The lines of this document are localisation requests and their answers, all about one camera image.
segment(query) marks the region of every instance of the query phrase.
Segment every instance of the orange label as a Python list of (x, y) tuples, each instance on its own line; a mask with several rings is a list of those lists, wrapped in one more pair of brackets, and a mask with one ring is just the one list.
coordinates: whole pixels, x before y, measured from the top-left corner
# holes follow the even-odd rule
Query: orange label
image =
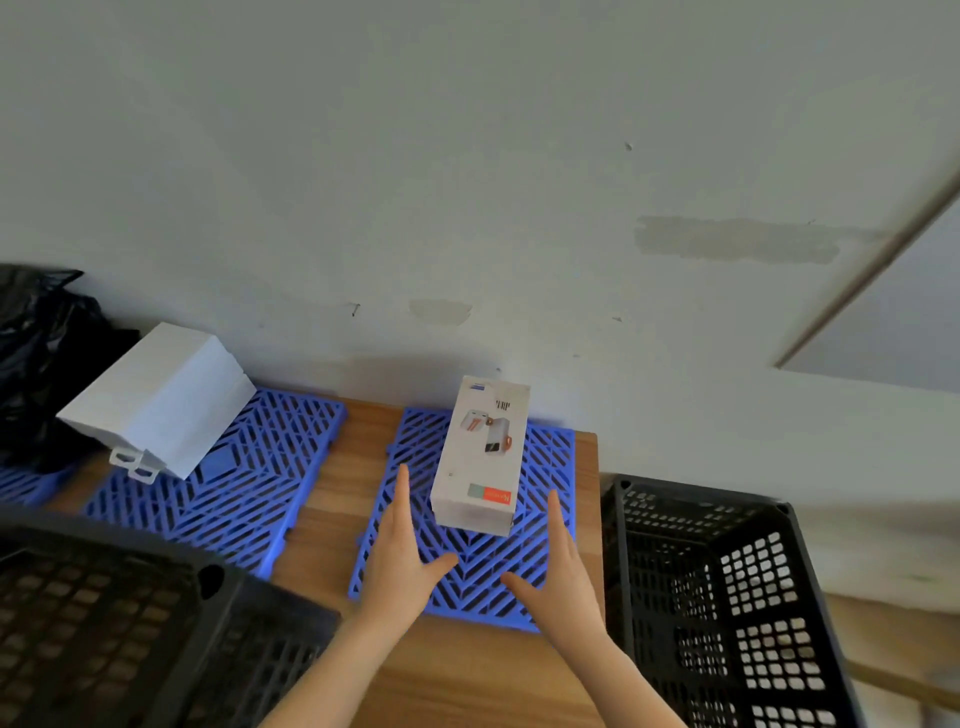
[(498, 491), (496, 488), (486, 488), (483, 492), (483, 500), (492, 500), (494, 503), (510, 505), (510, 491)]

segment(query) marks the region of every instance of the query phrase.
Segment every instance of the hand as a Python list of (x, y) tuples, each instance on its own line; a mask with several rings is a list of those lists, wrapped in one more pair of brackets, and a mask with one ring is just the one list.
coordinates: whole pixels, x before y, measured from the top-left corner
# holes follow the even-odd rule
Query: hand
[(401, 465), (394, 502), (383, 512), (367, 561), (357, 620), (398, 641), (420, 616), (437, 582), (458, 561), (455, 553), (445, 553), (430, 564), (420, 561), (410, 515), (410, 473)]
[(569, 661), (575, 652), (607, 638), (596, 592), (580, 560), (577, 545), (564, 526), (557, 491), (547, 499), (550, 556), (542, 589), (514, 573), (500, 580), (514, 593), (537, 623), (543, 636)]

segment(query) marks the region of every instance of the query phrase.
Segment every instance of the white box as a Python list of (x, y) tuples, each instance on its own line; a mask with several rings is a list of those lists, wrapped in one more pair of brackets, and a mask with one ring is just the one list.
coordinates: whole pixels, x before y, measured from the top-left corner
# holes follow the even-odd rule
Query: white box
[(255, 391), (216, 336), (159, 324), (57, 417), (152, 483), (161, 470), (190, 475)]
[(439, 525), (510, 534), (529, 408), (526, 384), (464, 377), (430, 492)]

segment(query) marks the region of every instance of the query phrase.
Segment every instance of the blue pallet tile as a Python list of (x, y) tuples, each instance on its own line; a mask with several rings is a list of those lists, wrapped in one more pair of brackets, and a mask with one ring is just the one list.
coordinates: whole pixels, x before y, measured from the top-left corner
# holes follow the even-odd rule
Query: blue pallet tile
[(426, 607), (429, 614), (536, 632), (522, 604), (500, 583), (500, 574), (515, 571), (534, 586), (546, 576), (548, 555), (546, 501), (557, 490), (564, 523), (576, 538), (575, 434), (561, 427), (528, 424), (523, 444), (520, 489), (510, 535), (437, 525), (430, 490), (450, 426), (450, 410), (407, 408), (388, 446), (387, 470), (380, 483), (348, 594), (358, 598), (380, 518), (391, 503), (401, 463), (410, 470), (410, 511), (420, 558), (430, 561), (454, 551), (460, 563), (437, 585)]
[(23, 468), (0, 468), (0, 502), (42, 505), (76, 469), (71, 465), (56, 473), (33, 473)]
[(346, 417), (341, 402), (257, 389), (186, 479), (145, 485), (114, 469), (84, 511), (267, 578)]

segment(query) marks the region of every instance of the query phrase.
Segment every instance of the black plastic crate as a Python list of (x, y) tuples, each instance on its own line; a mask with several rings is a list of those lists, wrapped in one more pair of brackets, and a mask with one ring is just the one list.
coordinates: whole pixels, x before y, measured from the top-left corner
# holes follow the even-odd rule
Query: black plastic crate
[(0, 506), (0, 726), (256, 726), (335, 612), (158, 536)]
[(619, 475), (602, 517), (608, 631), (687, 725), (864, 725), (789, 504)]

